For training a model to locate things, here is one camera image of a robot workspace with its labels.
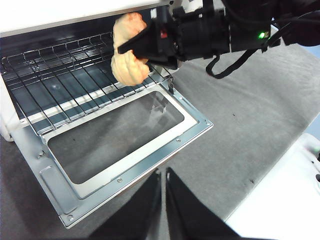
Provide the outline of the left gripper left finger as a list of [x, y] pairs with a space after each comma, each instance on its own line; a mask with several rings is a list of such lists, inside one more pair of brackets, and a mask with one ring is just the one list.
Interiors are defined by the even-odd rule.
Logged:
[[153, 172], [130, 200], [98, 227], [89, 239], [146, 239], [161, 199], [161, 174]]

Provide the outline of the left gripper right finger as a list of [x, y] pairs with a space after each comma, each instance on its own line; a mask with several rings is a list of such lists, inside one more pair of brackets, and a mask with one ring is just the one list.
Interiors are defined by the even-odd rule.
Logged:
[[239, 240], [240, 236], [206, 207], [170, 167], [165, 180], [171, 240]]

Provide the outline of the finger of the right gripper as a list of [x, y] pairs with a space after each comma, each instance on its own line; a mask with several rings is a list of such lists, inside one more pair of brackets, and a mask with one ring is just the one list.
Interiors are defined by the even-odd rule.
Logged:
[[130, 50], [137, 58], [147, 59], [152, 64], [162, 67], [178, 66], [175, 41], [155, 21], [151, 21], [139, 34], [117, 48], [120, 54]]
[[172, 16], [169, 12], [169, 6], [158, 6], [150, 10], [150, 17], [153, 21], [160, 24], [168, 24], [172, 21]]

